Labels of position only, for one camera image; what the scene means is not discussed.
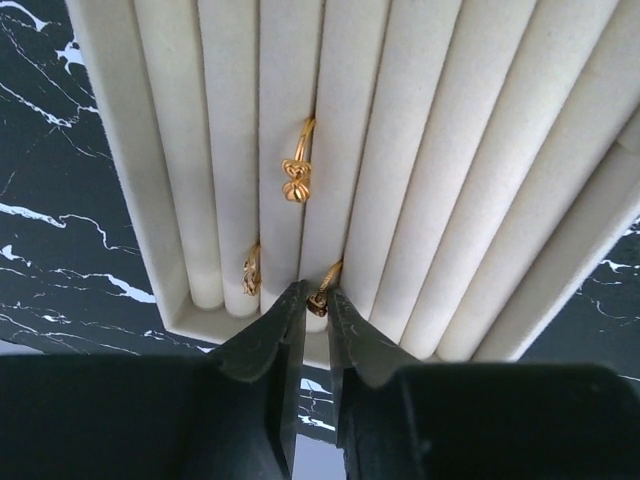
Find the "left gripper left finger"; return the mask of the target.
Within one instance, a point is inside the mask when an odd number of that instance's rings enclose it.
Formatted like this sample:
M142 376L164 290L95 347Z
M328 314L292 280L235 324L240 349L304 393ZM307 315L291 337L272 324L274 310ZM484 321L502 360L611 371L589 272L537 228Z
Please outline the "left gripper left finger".
M162 356L171 379L190 375L177 419L183 432L158 454L152 479L289 479L293 473L302 357L303 280L249 326L199 358Z

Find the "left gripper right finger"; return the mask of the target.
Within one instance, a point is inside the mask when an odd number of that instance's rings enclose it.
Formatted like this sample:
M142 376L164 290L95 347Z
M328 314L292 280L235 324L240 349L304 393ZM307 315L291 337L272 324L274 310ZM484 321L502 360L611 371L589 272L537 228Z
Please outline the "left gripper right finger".
M337 443L349 479L496 479L498 368L423 363L328 293Z

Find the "beige jewelry tray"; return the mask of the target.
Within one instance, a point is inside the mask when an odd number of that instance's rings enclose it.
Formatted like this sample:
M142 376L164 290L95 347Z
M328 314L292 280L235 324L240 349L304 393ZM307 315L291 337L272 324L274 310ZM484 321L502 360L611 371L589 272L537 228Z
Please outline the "beige jewelry tray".
M635 1L71 1L165 328L335 280L423 360L515 360L639 211Z

